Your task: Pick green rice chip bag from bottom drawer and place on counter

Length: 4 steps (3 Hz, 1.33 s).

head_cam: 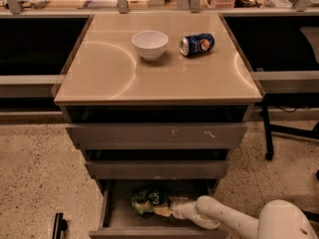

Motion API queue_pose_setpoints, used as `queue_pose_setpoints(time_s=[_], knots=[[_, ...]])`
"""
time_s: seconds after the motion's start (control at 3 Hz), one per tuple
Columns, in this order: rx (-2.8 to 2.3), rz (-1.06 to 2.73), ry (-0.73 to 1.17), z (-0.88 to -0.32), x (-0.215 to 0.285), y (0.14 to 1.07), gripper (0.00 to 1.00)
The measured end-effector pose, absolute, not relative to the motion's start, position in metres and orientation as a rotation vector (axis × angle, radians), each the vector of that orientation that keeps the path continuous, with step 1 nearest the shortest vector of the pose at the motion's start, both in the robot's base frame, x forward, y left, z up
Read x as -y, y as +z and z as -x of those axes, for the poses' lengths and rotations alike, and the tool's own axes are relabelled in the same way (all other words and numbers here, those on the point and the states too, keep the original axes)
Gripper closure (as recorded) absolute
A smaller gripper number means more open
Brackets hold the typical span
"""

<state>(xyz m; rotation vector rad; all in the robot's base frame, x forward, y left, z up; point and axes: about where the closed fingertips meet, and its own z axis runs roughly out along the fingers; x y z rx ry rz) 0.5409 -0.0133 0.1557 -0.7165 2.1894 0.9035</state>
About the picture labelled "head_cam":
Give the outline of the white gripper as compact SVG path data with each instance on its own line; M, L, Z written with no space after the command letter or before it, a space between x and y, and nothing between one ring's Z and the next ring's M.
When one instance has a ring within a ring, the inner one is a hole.
M171 215L179 220L192 220L197 215L195 201L185 197L173 197L168 206L156 206L154 213L163 217Z

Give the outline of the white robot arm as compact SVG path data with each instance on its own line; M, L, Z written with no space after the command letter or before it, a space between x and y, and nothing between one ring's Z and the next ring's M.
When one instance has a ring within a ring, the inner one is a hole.
M158 205L155 214L192 221L204 229L214 229L219 223L244 239L318 239L309 219L294 204L272 200L254 218L203 195L196 200L176 198L170 204Z

